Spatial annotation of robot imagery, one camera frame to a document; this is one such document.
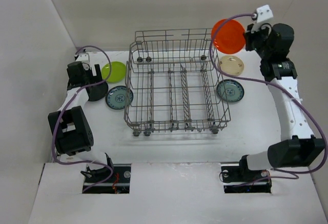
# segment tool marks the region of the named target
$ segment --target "plate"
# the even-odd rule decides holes
[[[244,70],[244,63],[239,57],[236,56],[224,56],[219,60],[220,68],[223,72],[238,76]]]
[[[122,110],[126,103],[126,86],[117,86],[109,90],[106,95],[105,101],[109,108],[114,110]],[[128,100],[128,105],[133,100],[133,92],[130,90],[130,98]]]
[[[211,33],[213,38],[217,28],[225,21],[226,19],[218,21]],[[245,39],[243,36],[245,29],[238,21],[231,20],[227,22],[217,33],[214,39],[214,46],[224,54],[235,54],[240,51],[245,45]]]
[[[114,83],[114,82],[119,82],[122,79],[124,79],[125,73],[127,71],[127,67],[125,66],[124,63],[112,62],[112,68],[113,68],[113,70],[112,70],[111,76],[109,77],[107,82]],[[106,64],[105,66],[103,66],[103,68],[101,69],[102,79],[106,79],[106,77],[109,74],[109,70],[110,70],[109,64]]]
[[[245,94],[242,85],[233,79],[225,79],[221,81],[217,85],[216,90],[219,97],[229,103],[235,103],[241,101],[241,99],[244,97]]]

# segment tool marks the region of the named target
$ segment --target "red plate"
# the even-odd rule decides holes
[[[222,19],[214,25],[211,37],[213,37],[217,28],[225,20],[226,19]],[[213,44],[222,53],[235,54],[240,51],[245,45],[245,39],[242,35],[244,31],[245,29],[242,24],[235,20],[231,20],[220,29],[214,39]]]

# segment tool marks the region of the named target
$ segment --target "dish rack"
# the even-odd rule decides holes
[[[137,31],[127,61],[124,120],[134,136],[155,131],[217,134],[231,120],[209,59],[211,29]],[[217,49],[213,57],[218,61]]]

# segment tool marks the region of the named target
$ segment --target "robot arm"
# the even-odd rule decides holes
[[[256,23],[244,33],[246,50],[255,50],[261,57],[260,70],[266,81],[283,87],[301,102],[296,69],[286,57],[294,40],[293,28],[286,24],[267,27],[273,17],[268,6],[260,7],[256,14]],[[281,142],[262,153],[243,156],[240,165],[247,170],[309,166],[324,149],[323,139],[315,138],[303,112],[286,94],[273,86],[268,88],[277,108]]]
[[[89,61],[76,61],[68,64],[67,73],[69,81],[67,97],[59,110],[48,115],[52,133],[60,111],[77,90],[85,85],[102,80],[99,65],[94,65],[94,69],[95,75],[93,75]],[[98,153],[95,150],[91,151],[93,135],[83,112],[83,107],[87,101],[100,100],[106,95],[107,91],[107,83],[83,89],[77,94],[73,102],[68,105],[60,122],[55,141],[55,146],[59,154],[67,154],[69,156],[77,155],[83,160],[96,160],[107,164],[108,158],[105,153]]]

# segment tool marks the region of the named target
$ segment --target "white enclosure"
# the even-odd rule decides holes
[[[50,159],[47,115],[65,98],[66,65],[74,60],[75,47],[128,50],[136,30],[211,28],[222,18],[269,4],[274,22],[295,30],[289,57],[299,93],[327,134],[327,1],[0,0],[0,199],[8,199],[0,210],[2,222],[29,219],[43,163]],[[328,166],[314,179],[327,214]]]

